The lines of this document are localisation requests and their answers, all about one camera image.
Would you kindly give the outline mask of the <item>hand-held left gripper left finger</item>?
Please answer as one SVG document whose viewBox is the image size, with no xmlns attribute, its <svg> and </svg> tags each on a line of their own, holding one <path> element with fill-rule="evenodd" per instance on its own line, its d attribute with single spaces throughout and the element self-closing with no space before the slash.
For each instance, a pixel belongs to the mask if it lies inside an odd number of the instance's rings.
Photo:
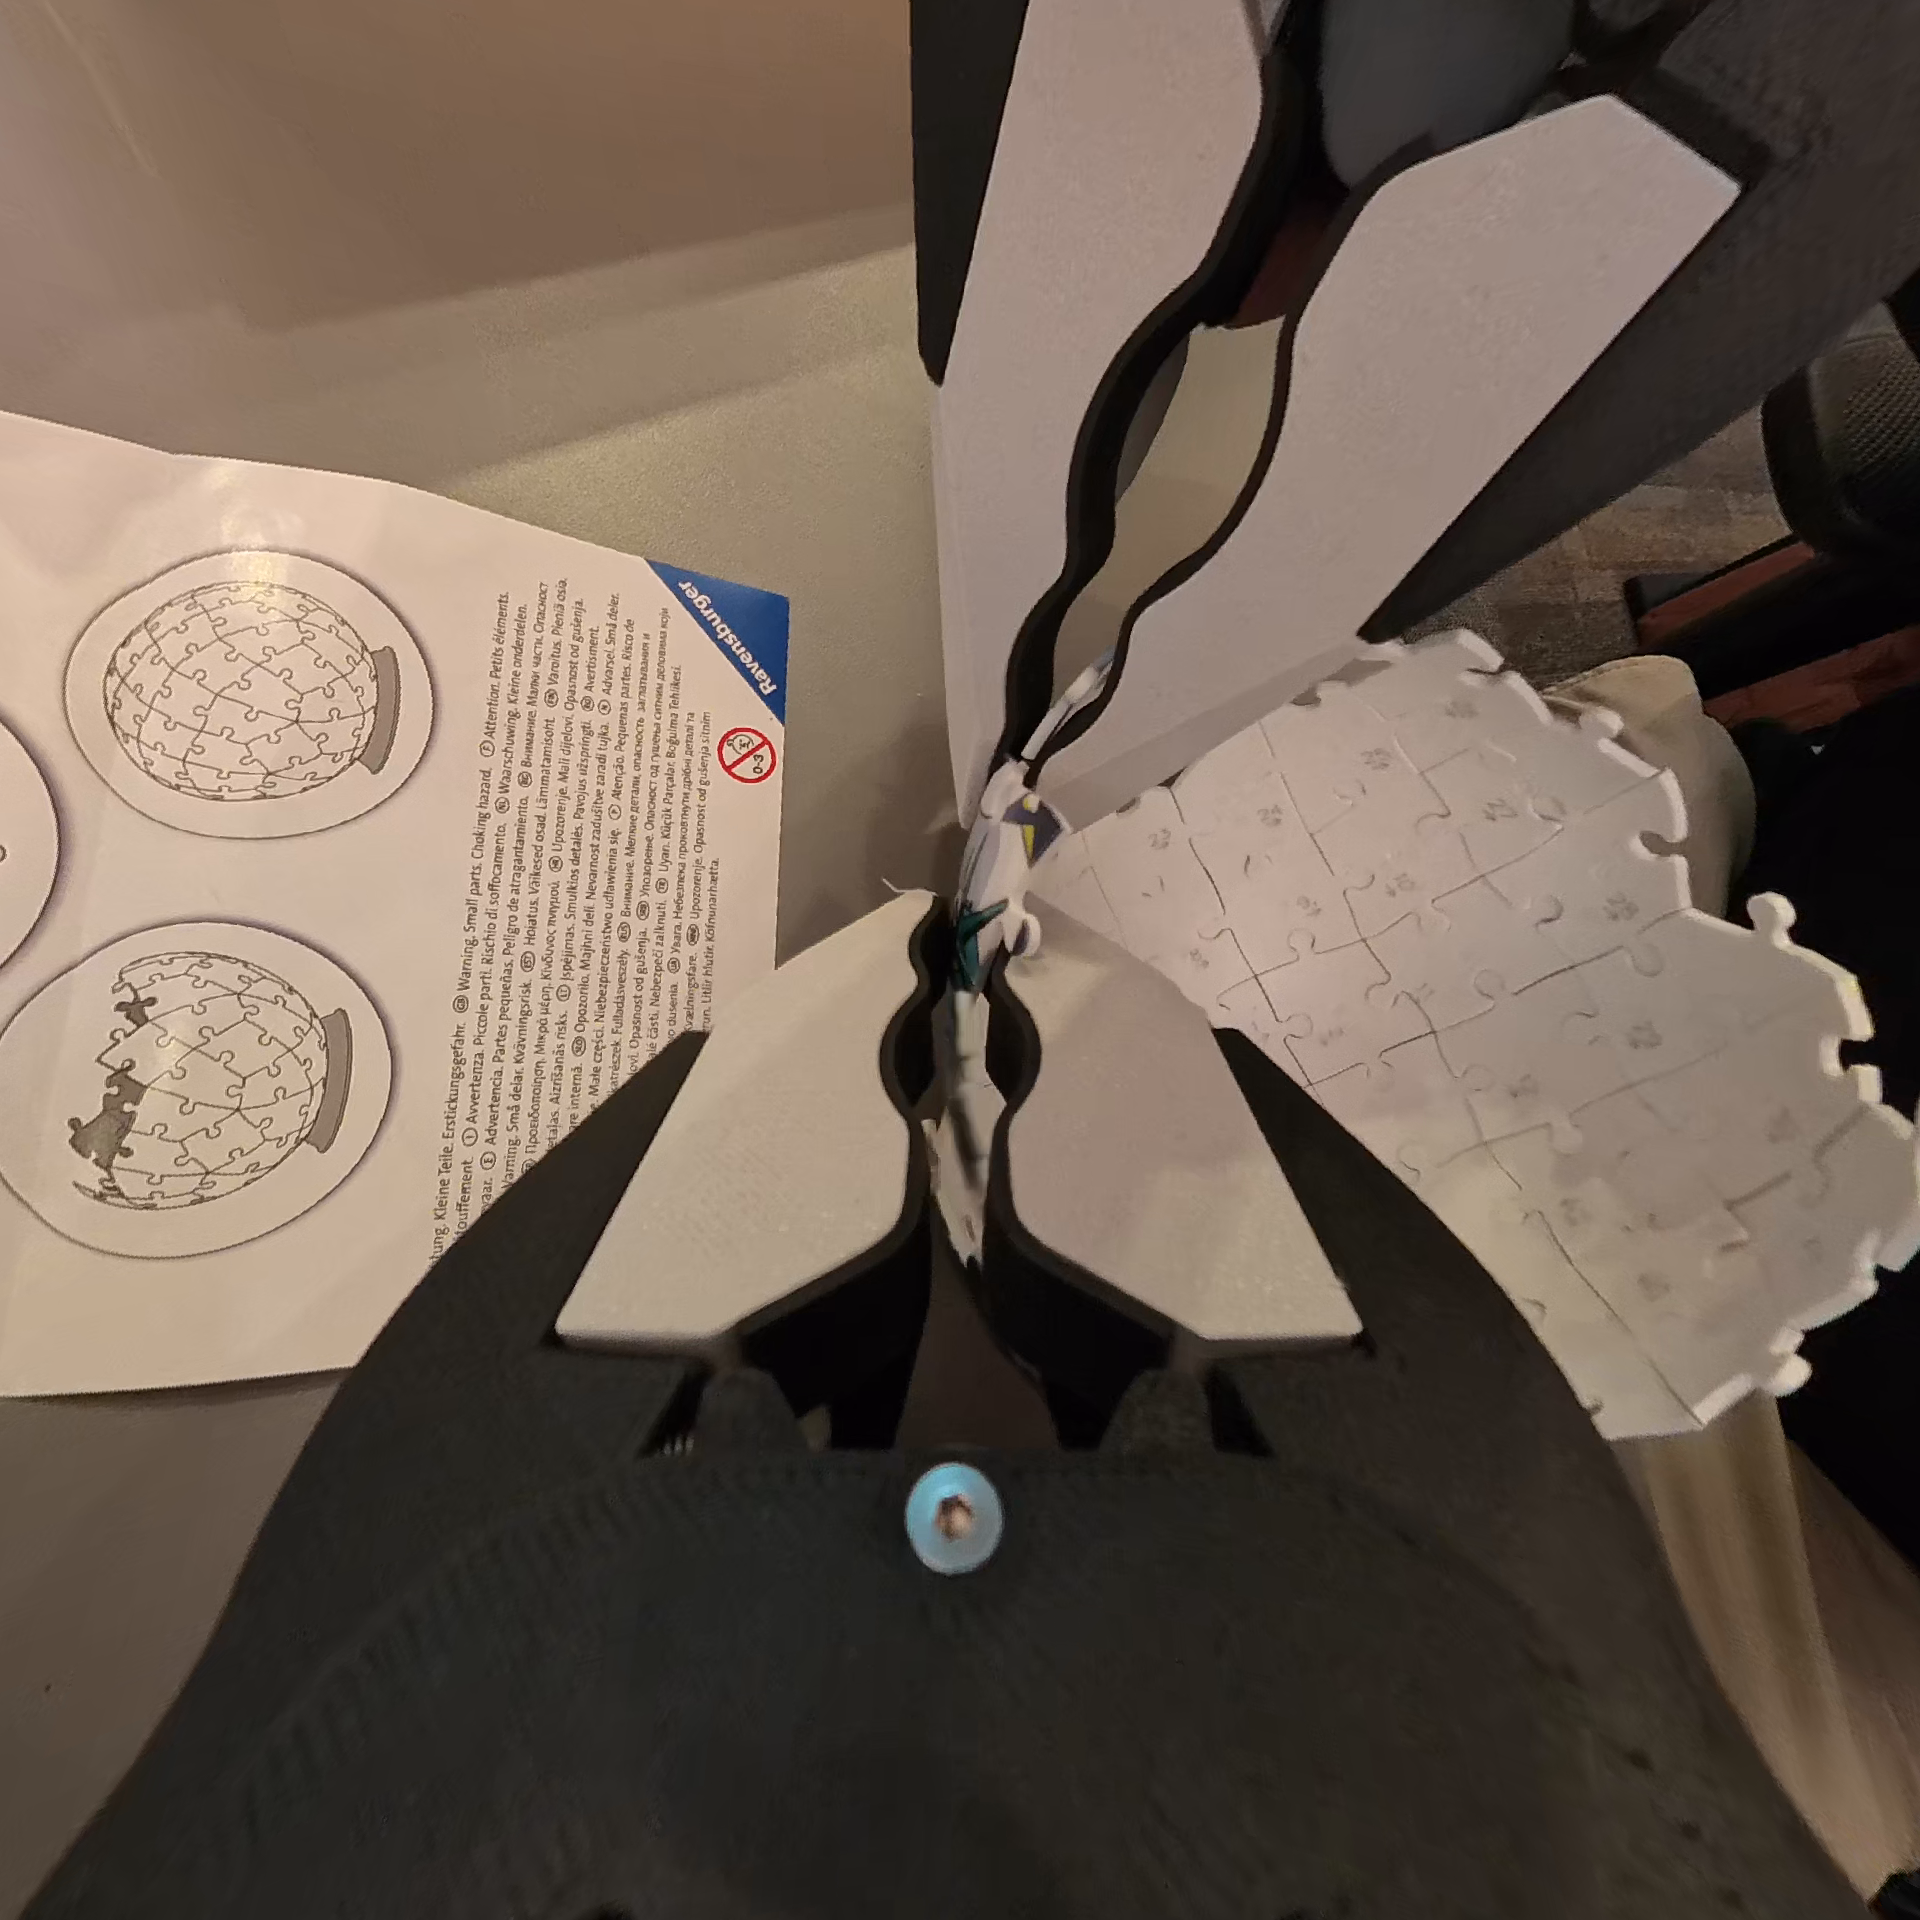
<svg viewBox="0 0 1920 1920">
<path fill-rule="evenodd" d="M 840 1449 L 893 1445 L 927 1316 L 920 1109 L 936 1076 L 944 902 L 893 896 L 704 1034 L 582 1261 L 582 1353 L 754 1370 Z"/>
</svg>

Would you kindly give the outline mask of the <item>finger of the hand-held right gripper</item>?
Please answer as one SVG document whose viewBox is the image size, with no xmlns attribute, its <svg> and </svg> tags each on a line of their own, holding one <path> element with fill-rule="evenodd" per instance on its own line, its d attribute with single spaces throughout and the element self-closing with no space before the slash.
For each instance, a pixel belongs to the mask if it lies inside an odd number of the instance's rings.
<svg viewBox="0 0 1920 1920">
<path fill-rule="evenodd" d="M 1394 174 L 1286 338 L 1279 432 L 1198 571 L 1142 605 L 1037 788 L 1083 825 L 1359 654 L 1380 608 L 1739 184 L 1599 97 Z"/>
<path fill-rule="evenodd" d="M 956 811 L 1054 699 L 1120 458 L 1298 157 L 1286 4 L 932 6 L 932 507 Z"/>
</svg>

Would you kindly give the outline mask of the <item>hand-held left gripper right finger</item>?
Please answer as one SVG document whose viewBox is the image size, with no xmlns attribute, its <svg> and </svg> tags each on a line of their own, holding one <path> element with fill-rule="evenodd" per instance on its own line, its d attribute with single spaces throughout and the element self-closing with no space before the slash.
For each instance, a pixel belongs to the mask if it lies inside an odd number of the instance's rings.
<svg viewBox="0 0 1920 1920">
<path fill-rule="evenodd" d="M 976 1299 L 1062 1446 L 1096 1446 L 1146 1376 L 1359 1338 L 1220 1034 L 1160 972 L 1047 928 L 988 1001 Z"/>
</svg>

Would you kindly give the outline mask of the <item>partly built puzzle ball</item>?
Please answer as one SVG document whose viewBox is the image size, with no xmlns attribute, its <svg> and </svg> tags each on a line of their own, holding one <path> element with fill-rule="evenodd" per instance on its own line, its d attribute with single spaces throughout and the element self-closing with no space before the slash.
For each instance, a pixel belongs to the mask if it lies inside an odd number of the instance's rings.
<svg viewBox="0 0 1920 1920">
<path fill-rule="evenodd" d="M 1916 1136 L 1856 980 L 1696 908 L 1672 773 L 1550 709 L 1471 634 L 1391 642 L 1088 824 L 1037 777 L 1092 666 L 988 779 L 958 905 L 932 1177 L 972 1266 L 1002 1092 L 997 966 L 1090 928 L 1160 972 L 1359 1307 L 1335 1227 L 1437 1232 L 1604 1437 L 1698 1433 L 1811 1376 L 1808 1332 L 1916 1250 Z"/>
</svg>

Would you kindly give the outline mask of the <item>black mesh office chair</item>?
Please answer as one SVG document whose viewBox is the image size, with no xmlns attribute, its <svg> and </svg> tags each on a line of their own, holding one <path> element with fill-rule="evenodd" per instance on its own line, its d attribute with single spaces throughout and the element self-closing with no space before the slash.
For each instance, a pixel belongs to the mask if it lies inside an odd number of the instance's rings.
<svg viewBox="0 0 1920 1920">
<path fill-rule="evenodd" d="M 1888 328 L 1850 336 L 1759 406 L 1766 477 L 1814 554 L 1916 580 L 1918 280 L 1885 301 Z"/>
</svg>

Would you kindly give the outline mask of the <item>white instruction leaflet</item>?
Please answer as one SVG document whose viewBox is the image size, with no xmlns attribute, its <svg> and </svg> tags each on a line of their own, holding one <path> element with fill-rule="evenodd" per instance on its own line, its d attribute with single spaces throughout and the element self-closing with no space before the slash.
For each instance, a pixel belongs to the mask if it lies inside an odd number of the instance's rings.
<svg viewBox="0 0 1920 1920">
<path fill-rule="evenodd" d="M 5 1398 L 355 1365 L 774 960 L 788 608 L 5 417 Z"/>
</svg>

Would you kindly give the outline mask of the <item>person's tan trousers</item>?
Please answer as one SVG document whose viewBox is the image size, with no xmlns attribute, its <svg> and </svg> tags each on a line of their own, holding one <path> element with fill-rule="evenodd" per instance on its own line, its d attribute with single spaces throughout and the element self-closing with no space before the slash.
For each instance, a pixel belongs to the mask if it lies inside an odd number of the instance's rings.
<svg viewBox="0 0 1920 1920">
<path fill-rule="evenodd" d="M 1758 793 L 1688 668 L 1627 656 L 1548 689 L 1675 774 L 1698 908 L 1733 916 Z M 1703 1433 L 1615 1445 L 1720 1692 L 1856 1896 L 1916 1867 L 1916 1571 L 1752 1396 Z"/>
</svg>

